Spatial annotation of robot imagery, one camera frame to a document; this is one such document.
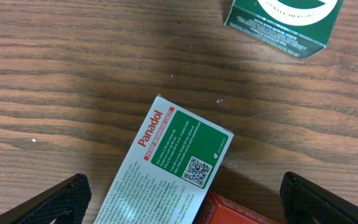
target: panadol box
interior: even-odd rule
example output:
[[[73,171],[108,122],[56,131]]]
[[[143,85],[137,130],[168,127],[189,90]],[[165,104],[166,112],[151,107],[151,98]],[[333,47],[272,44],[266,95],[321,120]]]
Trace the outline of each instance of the panadol box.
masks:
[[[234,0],[225,25],[299,58],[324,49],[343,0]]]
[[[232,138],[156,97],[94,223],[192,223]]]

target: brown wooden background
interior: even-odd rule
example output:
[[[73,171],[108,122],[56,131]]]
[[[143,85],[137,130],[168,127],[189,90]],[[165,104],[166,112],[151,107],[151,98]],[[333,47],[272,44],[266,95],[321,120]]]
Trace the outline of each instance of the brown wooden background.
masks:
[[[291,170],[358,205],[358,0],[307,60],[224,27],[230,4],[0,0],[0,214],[84,173],[92,223],[157,94],[236,134],[223,196],[283,222]]]

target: wooden table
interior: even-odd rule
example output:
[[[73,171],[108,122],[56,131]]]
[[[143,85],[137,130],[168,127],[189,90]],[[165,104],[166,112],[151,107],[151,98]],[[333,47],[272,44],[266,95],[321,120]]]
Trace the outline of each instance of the wooden table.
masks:
[[[284,222],[290,170],[358,205],[358,0],[307,60],[224,27],[230,4],[0,0],[0,214],[83,173],[92,223],[158,94],[236,134],[223,196]]]

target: green box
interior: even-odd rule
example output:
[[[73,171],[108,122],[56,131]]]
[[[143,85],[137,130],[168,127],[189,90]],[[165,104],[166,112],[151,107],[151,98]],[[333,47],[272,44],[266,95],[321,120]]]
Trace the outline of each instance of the green box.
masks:
[[[225,25],[307,58],[328,43],[343,0],[234,0]]]

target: qr code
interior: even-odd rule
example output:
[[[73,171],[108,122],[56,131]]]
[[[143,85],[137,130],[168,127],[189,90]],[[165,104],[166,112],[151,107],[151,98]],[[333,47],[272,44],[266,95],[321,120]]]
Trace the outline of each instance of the qr code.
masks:
[[[211,170],[211,165],[192,156],[181,177],[198,187],[204,187]]]

